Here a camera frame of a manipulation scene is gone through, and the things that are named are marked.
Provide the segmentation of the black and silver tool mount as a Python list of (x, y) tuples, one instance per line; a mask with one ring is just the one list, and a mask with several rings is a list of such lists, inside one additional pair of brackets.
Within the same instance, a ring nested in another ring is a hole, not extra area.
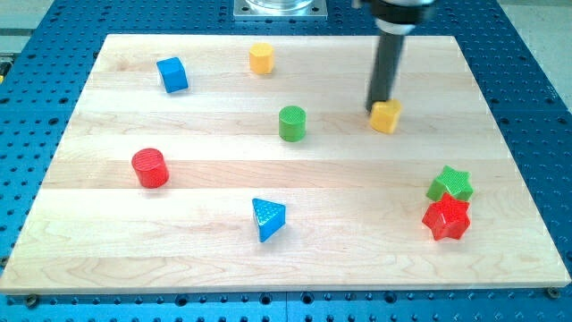
[(352, 0), (354, 9), (365, 4), (375, 25), (384, 33), (405, 36), (417, 25), (429, 21), (436, 9), (436, 0)]

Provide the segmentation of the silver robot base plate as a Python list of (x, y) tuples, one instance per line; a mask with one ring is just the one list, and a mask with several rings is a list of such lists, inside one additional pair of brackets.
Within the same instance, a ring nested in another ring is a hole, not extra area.
[(234, 0), (235, 21), (326, 20), (326, 0)]

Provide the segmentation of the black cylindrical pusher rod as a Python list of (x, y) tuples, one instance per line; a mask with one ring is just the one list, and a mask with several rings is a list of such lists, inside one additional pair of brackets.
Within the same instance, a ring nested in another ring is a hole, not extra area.
[(373, 110), (374, 103), (385, 102), (391, 98), (404, 39), (404, 35), (385, 31), (380, 33), (366, 100), (367, 112)]

